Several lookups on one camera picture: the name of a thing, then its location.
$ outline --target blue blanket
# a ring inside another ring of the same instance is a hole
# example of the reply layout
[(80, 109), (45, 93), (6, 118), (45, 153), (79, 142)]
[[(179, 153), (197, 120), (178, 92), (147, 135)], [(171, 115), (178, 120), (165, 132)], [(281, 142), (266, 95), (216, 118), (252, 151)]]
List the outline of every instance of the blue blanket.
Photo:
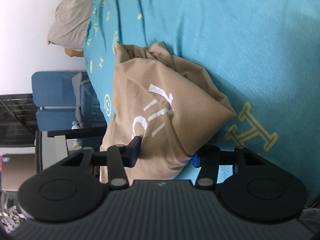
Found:
[(84, 55), (107, 122), (116, 41), (164, 41), (205, 67), (238, 114), (210, 143), (246, 146), (320, 197), (320, 0), (93, 0)]

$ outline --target yellow smiley face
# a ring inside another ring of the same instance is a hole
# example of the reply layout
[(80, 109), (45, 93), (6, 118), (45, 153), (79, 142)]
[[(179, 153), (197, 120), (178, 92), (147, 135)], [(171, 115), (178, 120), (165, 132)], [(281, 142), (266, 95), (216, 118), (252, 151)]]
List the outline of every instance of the yellow smiley face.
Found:
[(111, 115), (111, 100), (108, 94), (104, 97), (104, 109), (108, 117)]

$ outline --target brown fabric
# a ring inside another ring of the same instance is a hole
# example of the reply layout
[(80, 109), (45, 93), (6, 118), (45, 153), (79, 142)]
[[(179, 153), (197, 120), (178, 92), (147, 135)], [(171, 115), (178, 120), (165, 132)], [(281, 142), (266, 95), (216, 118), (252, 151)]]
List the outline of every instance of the brown fabric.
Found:
[(64, 48), (64, 52), (69, 57), (83, 57), (83, 51), (76, 51), (76, 50), (73, 50), (73, 49)]
[[(125, 168), (130, 183), (174, 179), (235, 112), (204, 68), (171, 56), (163, 42), (149, 49), (117, 43), (115, 52), (114, 116), (101, 151), (140, 135), (139, 159)], [(107, 167), (100, 171), (101, 182), (108, 182)]]

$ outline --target white wall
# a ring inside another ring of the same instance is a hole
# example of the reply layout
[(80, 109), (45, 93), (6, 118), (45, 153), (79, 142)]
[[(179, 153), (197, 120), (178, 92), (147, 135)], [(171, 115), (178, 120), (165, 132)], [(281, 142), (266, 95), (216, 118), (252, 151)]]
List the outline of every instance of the white wall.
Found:
[(47, 46), (47, 33), (61, 0), (0, 0), (0, 95), (32, 93), (36, 71), (83, 70), (83, 58)]

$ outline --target bed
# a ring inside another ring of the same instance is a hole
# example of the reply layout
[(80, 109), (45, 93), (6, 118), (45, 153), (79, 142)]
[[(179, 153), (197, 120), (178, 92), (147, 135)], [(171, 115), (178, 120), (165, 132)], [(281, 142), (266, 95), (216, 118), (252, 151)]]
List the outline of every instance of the bed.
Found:
[(237, 113), (210, 143), (245, 146), (295, 175), (311, 204), (320, 197), (319, 20), (320, 0), (92, 0), (84, 58), (107, 123), (117, 41), (164, 41), (205, 67)]

